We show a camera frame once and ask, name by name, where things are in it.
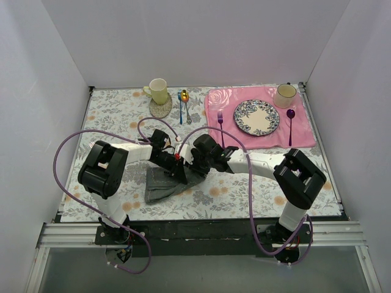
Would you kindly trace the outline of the grey cloth napkin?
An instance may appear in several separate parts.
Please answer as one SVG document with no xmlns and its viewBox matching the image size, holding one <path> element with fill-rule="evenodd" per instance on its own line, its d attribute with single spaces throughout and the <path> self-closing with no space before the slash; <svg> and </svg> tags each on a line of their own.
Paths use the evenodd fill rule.
<svg viewBox="0 0 391 293">
<path fill-rule="evenodd" d="M 187 184 L 179 183 L 168 176 L 160 167 L 149 167 L 146 172 L 144 200 L 146 204 L 154 204 L 174 195 L 178 195 L 205 180 L 204 176 L 186 169 Z"/>
</svg>

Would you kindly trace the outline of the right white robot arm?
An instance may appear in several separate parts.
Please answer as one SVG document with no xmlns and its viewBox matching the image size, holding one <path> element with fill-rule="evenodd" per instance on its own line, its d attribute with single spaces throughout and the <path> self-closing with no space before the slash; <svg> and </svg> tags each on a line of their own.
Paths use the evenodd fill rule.
<svg viewBox="0 0 391 293">
<path fill-rule="evenodd" d="M 191 167 L 208 173 L 252 174 L 275 180 L 287 199 L 273 229 L 282 242 L 293 241 L 298 226 L 326 183 L 325 174 L 299 149 L 286 154 L 249 153 L 237 146 L 223 148 L 208 134 L 193 143 Z"/>
</svg>

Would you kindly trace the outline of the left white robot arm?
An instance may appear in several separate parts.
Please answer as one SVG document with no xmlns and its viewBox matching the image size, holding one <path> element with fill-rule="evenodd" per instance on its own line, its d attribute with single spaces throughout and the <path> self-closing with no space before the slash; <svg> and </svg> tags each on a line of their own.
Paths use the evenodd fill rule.
<svg viewBox="0 0 391 293">
<path fill-rule="evenodd" d="M 103 213 L 99 221 L 104 233 L 116 244 L 124 244 L 130 236 L 130 229 L 126 226 L 129 218 L 117 195 L 126 164 L 150 161 L 167 171 L 176 182 L 189 182 L 185 166 L 194 160 L 191 146 L 178 141 L 171 154 L 164 151 L 168 140 L 169 136 L 160 130 L 154 131 L 150 138 L 130 143 L 110 144 L 99 140 L 82 165 L 78 182 L 91 194 Z"/>
</svg>

